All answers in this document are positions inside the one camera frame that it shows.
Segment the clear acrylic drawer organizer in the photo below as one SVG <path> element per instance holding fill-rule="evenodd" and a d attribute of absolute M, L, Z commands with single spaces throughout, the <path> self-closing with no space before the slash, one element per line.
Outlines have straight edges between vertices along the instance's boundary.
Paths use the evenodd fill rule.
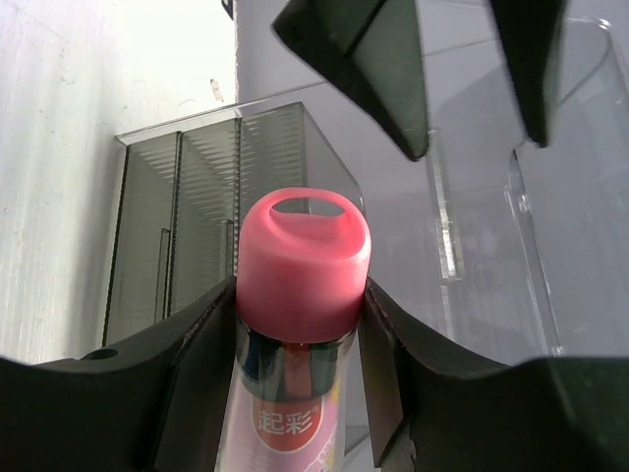
<path fill-rule="evenodd" d="M 372 281 L 464 348 L 507 366 L 628 362 L 627 96 L 607 23 L 573 20 L 564 34 L 546 148 L 524 140 L 491 41 L 465 46 L 481 71 L 438 107 L 414 164 L 327 85 L 132 144 L 106 341 L 220 283 L 236 217 L 262 191 L 309 183 L 366 207 Z M 372 444 L 364 379 L 347 405 L 347 442 Z"/>

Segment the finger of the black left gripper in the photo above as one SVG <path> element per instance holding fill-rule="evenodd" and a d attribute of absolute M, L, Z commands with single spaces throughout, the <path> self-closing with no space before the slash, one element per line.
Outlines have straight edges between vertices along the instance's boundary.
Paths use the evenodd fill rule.
<path fill-rule="evenodd" d="M 558 106 L 565 0 L 494 0 L 490 8 L 528 138 L 551 141 Z"/>
<path fill-rule="evenodd" d="M 426 155 L 428 98 L 414 1 L 290 1 L 272 28 L 408 159 Z"/>

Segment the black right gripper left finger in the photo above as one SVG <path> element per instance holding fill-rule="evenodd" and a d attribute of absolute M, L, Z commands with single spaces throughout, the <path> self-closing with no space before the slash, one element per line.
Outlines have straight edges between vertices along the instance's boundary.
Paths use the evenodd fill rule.
<path fill-rule="evenodd" d="M 234 363 L 235 281 L 80 359 L 1 363 L 5 471 L 210 471 Z"/>

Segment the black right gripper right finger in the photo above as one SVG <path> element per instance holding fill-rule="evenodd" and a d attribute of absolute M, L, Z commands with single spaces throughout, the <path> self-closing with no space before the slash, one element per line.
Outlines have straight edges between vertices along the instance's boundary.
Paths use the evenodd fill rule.
<path fill-rule="evenodd" d="M 374 464 L 384 471 L 624 471 L 628 362 L 507 366 L 405 312 L 369 281 L 359 325 Z"/>

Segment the pink-capped marker tube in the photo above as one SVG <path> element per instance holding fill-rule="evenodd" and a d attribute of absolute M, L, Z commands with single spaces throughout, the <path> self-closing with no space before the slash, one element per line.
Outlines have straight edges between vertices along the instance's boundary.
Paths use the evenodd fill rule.
<path fill-rule="evenodd" d="M 276 190 L 248 211 L 217 470 L 342 469 L 348 357 L 371 251 L 361 211 L 330 190 Z"/>

